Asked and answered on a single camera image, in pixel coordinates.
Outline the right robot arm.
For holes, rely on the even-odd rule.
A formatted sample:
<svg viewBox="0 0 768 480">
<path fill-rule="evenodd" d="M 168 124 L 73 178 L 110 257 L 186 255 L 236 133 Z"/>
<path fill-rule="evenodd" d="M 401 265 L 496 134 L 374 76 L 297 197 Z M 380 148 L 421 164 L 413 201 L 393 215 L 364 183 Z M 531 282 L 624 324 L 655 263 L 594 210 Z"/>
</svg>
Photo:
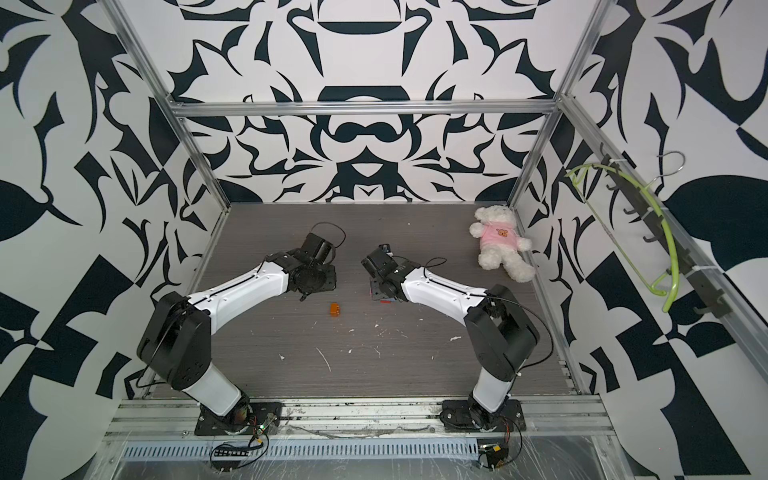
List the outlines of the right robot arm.
<svg viewBox="0 0 768 480">
<path fill-rule="evenodd" d="M 440 277 L 393 255 L 387 244 L 361 264 L 386 297 L 429 307 L 465 327 L 481 366 L 469 396 L 469 413 L 475 424 L 499 417 L 518 373 L 540 341 L 530 319 L 533 312 L 502 285 L 482 289 Z"/>
</svg>

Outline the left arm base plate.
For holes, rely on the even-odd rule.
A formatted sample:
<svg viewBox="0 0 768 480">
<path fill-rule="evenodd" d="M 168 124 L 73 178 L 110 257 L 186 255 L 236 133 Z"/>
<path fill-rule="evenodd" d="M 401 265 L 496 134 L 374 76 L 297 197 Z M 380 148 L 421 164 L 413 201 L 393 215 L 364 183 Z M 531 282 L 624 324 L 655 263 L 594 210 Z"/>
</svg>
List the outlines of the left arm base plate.
<svg viewBox="0 0 768 480">
<path fill-rule="evenodd" d="M 194 434 L 200 437 L 268 433 L 280 424 L 281 402 L 238 402 L 226 415 L 216 415 L 201 405 Z"/>
</svg>

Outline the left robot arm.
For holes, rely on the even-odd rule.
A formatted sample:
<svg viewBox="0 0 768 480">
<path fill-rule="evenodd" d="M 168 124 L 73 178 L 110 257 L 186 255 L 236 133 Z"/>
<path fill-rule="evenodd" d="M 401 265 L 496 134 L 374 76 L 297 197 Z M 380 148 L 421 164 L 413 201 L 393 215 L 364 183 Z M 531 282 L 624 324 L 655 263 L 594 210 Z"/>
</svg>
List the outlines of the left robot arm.
<svg viewBox="0 0 768 480">
<path fill-rule="evenodd" d="M 194 399 L 226 432 L 251 425 L 247 395 L 213 363 L 211 338 L 224 325 L 260 303 L 287 292 L 301 300 L 336 288 L 337 246 L 315 233 L 287 252 L 264 257 L 255 268 L 208 290 L 158 300 L 137 356 L 172 389 Z"/>
</svg>

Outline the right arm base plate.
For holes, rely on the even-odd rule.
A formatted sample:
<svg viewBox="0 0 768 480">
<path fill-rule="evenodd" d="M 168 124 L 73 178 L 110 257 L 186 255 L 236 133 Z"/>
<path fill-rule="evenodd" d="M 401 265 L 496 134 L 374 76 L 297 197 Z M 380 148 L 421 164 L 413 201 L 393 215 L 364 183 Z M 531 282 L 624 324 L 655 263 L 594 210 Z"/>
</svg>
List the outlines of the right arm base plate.
<svg viewBox="0 0 768 480">
<path fill-rule="evenodd" d="M 526 431 L 526 421 L 521 403 L 505 399 L 500 408 L 489 413 L 474 399 L 444 400 L 439 420 L 449 432 L 500 432 Z"/>
</svg>

